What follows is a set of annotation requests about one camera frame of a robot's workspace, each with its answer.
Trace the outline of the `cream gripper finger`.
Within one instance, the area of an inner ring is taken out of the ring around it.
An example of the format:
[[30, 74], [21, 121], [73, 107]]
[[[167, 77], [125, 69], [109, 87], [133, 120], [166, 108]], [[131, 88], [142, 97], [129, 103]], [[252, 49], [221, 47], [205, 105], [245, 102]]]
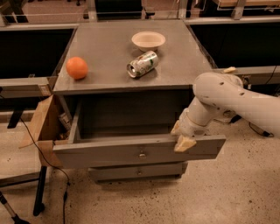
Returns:
[[179, 127], [179, 120], [177, 120], [171, 130], [172, 136], [179, 136], [181, 134], [180, 127]]
[[196, 144], [196, 141], [189, 136], [180, 135], [178, 141], [175, 144], [174, 150], [176, 152], [185, 152], [188, 149], [192, 148]]

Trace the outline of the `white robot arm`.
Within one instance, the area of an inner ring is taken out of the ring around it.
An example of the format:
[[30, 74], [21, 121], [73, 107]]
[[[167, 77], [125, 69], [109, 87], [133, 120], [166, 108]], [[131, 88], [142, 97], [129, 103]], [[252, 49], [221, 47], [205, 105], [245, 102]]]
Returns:
[[178, 138], [176, 152], [185, 152], [203, 136], [209, 123], [226, 110], [235, 112], [258, 128], [280, 137], [280, 98], [243, 87], [232, 74], [203, 73], [193, 85], [194, 98], [175, 122], [171, 133]]

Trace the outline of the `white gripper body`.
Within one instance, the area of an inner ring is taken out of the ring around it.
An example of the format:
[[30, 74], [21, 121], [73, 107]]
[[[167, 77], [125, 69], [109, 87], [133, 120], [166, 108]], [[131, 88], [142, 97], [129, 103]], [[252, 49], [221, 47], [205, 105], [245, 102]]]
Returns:
[[183, 136], [201, 137], [209, 123], [218, 115], [218, 109], [198, 100], [197, 97], [183, 110], [178, 119], [178, 129]]

